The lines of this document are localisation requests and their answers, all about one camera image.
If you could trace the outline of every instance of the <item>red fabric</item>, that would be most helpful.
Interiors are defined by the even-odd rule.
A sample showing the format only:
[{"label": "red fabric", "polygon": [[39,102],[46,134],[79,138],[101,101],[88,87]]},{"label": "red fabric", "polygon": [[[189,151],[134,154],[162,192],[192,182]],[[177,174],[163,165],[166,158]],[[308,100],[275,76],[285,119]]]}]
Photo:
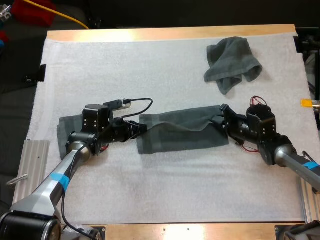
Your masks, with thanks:
[{"label": "red fabric", "polygon": [[0,31],[0,40],[4,41],[4,42],[8,42],[9,38],[7,37],[7,35],[5,34],[4,31]]},{"label": "red fabric", "polygon": [[[50,0],[31,1],[49,9],[56,10],[56,6],[50,2]],[[23,0],[14,1],[11,13],[20,22],[42,27],[50,27],[55,18],[54,13],[41,9],[37,6],[33,6]]]}]

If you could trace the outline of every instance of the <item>table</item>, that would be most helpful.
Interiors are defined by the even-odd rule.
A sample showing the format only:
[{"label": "table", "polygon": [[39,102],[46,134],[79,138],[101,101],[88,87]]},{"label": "table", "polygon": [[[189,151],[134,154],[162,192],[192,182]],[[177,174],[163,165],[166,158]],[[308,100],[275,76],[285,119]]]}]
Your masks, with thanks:
[{"label": "table", "polygon": [[[295,32],[294,24],[49,31],[47,39],[70,42],[135,42]],[[108,240],[272,240],[275,225],[291,223],[118,224],[106,227]]]}]

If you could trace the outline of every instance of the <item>blue tape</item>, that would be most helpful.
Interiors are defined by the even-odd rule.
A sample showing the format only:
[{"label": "blue tape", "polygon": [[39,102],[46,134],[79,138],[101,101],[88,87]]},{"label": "blue tape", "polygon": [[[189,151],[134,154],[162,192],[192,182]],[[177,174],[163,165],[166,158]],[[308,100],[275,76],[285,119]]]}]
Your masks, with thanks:
[{"label": "blue tape", "polygon": [[61,174],[61,173],[52,172],[50,174],[50,177],[54,181],[58,181],[62,185],[65,192],[67,191],[68,185],[70,183],[70,179],[66,175]]},{"label": "blue tape", "polygon": [[304,167],[307,167],[308,169],[314,169],[316,167],[319,167],[318,163],[314,162],[314,161],[309,161],[305,164],[303,164]]}]

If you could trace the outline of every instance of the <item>gray towel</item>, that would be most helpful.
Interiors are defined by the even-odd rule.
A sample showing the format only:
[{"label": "gray towel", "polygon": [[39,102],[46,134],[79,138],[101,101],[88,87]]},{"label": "gray towel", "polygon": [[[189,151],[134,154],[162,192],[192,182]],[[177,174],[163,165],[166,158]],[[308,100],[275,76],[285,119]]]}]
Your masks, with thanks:
[{"label": "gray towel", "polygon": [[59,119],[56,128],[60,158],[64,159],[67,155],[66,143],[72,132],[80,132],[82,129],[82,114],[76,116],[65,116]]},{"label": "gray towel", "polygon": [[216,81],[223,95],[242,81],[242,75],[251,82],[263,69],[253,56],[246,38],[223,39],[217,45],[208,46],[206,53],[210,69],[204,74],[204,81]]},{"label": "gray towel", "polygon": [[229,143],[226,133],[215,127],[223,121],[220,106],[162,114],[140,115],[148,132],[137,138],[139,154],[154,154],[219,147]]}]

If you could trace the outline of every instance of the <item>yellow cable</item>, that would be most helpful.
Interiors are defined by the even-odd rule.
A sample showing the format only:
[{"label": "yellow cable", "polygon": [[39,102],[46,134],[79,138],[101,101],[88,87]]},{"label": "yellow cable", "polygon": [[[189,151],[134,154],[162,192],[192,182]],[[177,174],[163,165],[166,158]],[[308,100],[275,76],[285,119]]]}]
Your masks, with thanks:
[{"label": "yellow cable", "polygon": [[80,22],[79,20],[77,20],[77,19],[75,19],[75,18],[73,18],[73,17],[70,17],[70,16],[65,15],[65,14],[63,14],[63,13],[61,13],[61,12],[58,12],[58,11],[52,10],[52,9],[47,8],[47,7],[45,7],[45,6],[39,5],[39,4],[37,4],[37,3],[33,2],[33,1],[30,1],[30,0],[23,0],[23,1],[25,1],[26,3],[31,4],[31,5],[33,5],[33,6],[36,6],[36,7],[38,7],[38,8],[44,9],[44,10],[46,10],[46,11],[49,11],[49,12],[51,12],[51,13],[57,14],[57,15],[59,15],[59,16],[61,16],[61,17],[64,17],[64,18],[66,18],[66,19],[69,19],[69,20],[71,20],[71,21],[74,21],[74,22],[76,22],[77,24],[80,24],[80,25],[81,25],[82,27],[84,27],[85,29],[89,29],[89,27],[87,27],[84,23]]}]

